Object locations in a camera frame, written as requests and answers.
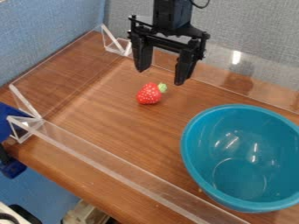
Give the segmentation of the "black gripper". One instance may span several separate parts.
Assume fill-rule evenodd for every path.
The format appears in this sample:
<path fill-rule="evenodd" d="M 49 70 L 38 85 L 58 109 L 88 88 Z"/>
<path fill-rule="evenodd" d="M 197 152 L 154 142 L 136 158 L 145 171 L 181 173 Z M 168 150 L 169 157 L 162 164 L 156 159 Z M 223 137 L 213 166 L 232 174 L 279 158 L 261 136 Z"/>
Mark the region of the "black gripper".
<path fill-rule="evenodd" d="M 204 58 L 210 35 L 189 22 L 172 28 L 166 23 L 157 24 L 149 17 L 132 15 L 128 19 L 136 70 L 142 72 L 150 66 L 154 47 L 178 53 L 173 84 L 180 86 L 190 78 L 197 60 Z"/>

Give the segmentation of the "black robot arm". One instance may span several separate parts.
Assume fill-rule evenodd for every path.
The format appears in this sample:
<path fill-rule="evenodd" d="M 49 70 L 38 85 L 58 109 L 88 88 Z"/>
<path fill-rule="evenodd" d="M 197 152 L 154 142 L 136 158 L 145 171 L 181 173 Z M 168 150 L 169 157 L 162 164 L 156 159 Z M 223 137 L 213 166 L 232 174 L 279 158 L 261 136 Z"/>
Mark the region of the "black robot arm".
<path fill-rule="evenodd" d="M 192 0 L 153 0 L 152 19 L 132 15 L 128 38 L 132 44 L 134 68 L 142 72 L 152 65 L 153 48 L 177 53 L 173 84 L 180 86 L 192 76 L 198 60 L 204 59 L 210 35 L 190 24 Z"/>

